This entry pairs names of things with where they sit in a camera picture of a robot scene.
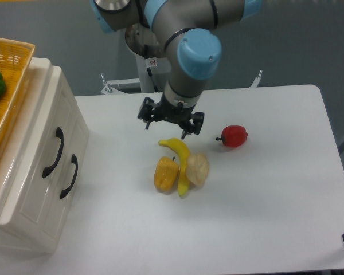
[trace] woven basket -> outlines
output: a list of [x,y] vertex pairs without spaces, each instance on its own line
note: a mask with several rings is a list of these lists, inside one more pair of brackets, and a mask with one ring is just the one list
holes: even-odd
[[0,146],[10,133],[15,112],[22,102],[19,94],[24,74],[33,57],[34,45],[0,38],[0,72],[6,84],[6,92],[0,98]]

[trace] white table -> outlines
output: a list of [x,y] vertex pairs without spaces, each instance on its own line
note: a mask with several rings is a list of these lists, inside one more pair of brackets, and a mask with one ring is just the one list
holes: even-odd
[[[78,97],[91,131],[52,255],[0,248],[0,274],[237,274],[344,268],[344,172],[318,88],[205,91],[210,175],[185,199],[155,190],[159,139],[177,125],[136,118],[146,94]],[[149,94],[159,100],[160,94]],[[229,150],[215,137],[243,125]]]

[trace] banana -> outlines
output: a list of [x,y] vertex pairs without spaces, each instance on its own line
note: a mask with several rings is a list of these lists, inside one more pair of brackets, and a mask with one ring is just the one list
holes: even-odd
[[158,144],[159,146],[165,146],[173,150],[179,157],[180,171],[177,183],[177,190],[178,195],[182,197],[187,193],[190,186],[190,180],[186,176],[187,158],[190,155],[190,150],[182,140],[175,138],[167,140],[162,139],[158,142]]

